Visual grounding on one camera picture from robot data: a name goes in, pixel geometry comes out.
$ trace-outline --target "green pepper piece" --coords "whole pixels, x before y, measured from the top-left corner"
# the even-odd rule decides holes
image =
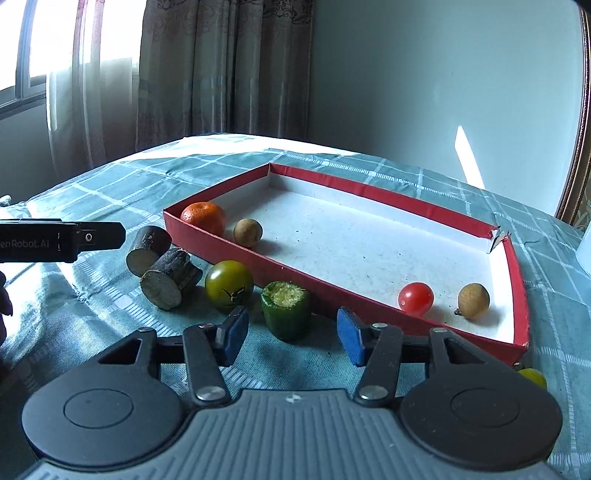
[[[262,312],[269,331],[283,342],[294,342],[309,326],[310,293],[293,283],[275,281],[261,293]]]

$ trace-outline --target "wall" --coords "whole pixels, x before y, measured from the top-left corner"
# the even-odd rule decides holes
[[[582,35],[565,0],[315,0],[309,141],[466,180],[554,214],[579,121]]]
[[[0,196],[21,202],[56,183],[45,105],[0,120]]]

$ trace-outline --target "bed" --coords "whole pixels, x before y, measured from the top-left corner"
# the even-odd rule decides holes
[[[133,234],[164,227],[162,210],[243,171],[273,162],[369,183],[499,225],[512,234],[530,308],[528,362],[544,372],[564,414],[549,462],[569,479],[591,478],[591,278],[574,252],[581,232],[543,212],[432,171],[317,145],[245,135],[185,138],[112,162],[33,197],[0,208],[0,218],[61,218],[122,222]],[[0,349],[0,479],[12,479],[34,457],[20,429],[26,399],[40,386],[103,350],[150,319],[159,335],[178,335],[222,315],[201,303],[161,312],[140,295],[125,266],[126,247],[87,252],[74,264],[3,264],[15,315],[5,319]],[[207,265],[195,260],[198,266]],[[314,336],[297,346],[272,342],[252,315],[249,342],[223,376],[240,388],[352,390],[351,366],[331,320],[317,319]],[[423,379],[404,365],[403,395]],[[187,392],[184,368],[163,368],[163,381]]]

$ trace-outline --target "blue gripper pad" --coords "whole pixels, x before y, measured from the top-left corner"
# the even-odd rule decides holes
[[[363,346],[361,320],[351,310],[341,308],[336,315],[336,331],[349,360],[356,367],[364,367],[371,352]]]
[[[222,364],[220,367],[229,367],[234,363],[244,339],[248,334],[248,311],[244,307],[235,308],[223,322],[226,328],[222,344]]]

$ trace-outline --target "white object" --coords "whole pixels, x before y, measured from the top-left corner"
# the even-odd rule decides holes
[[[577,257],[579,264],[587,272],[587,275],[591,277],[591,234],[589,232],[591,232],[591,228],[587,228],[585,231],[574,256]]]
[[[354,194],[270,173],[212,200],[226,212],[226,236],[254,218],[263,237],[254,250],[333,285],[398,307],[408,283],[427,283],[433,321],[514,342],[511,280],[505,250],[427,218]],[[480,283],[491,307],[477,322],[457,316],[457,295]]]

